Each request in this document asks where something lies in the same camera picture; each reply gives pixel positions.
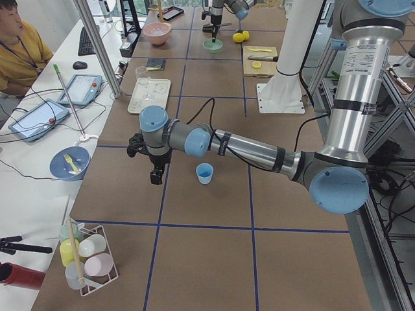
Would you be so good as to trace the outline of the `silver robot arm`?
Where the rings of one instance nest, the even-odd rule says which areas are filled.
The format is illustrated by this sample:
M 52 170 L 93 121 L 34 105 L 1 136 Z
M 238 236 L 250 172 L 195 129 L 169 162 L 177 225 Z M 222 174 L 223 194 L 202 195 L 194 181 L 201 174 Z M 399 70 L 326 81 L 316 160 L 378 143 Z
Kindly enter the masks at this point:
M 203 1 L 202 20 L 210 17 L 209 32 L 212 35 L 212 42 L 215 43 L 217 34 L 222 24 L 223 9 L 227 8 L 238 20 L 248 15 L 249 9 L 257 4 L 256 0 L 213 0 Z
M 336 1 L 331 44 L 343 47 L 335 99 L 324 144 L 314 152 L 290 152 L 278 146 L 172 119 L 159 106 L 139 114 L 140 131 L 127 154 L 144 154 L 154 165 L 153 184 L 162 182 L 174 150 L 202 157 L 212 151 L 233 156 L 258 169 L 286 175 L 303 185 L 325 211 L 348 214 L 364 205 L 369 185 L 364 145 L 385 74 L 391 46 L 405 32 L 413 1 Z

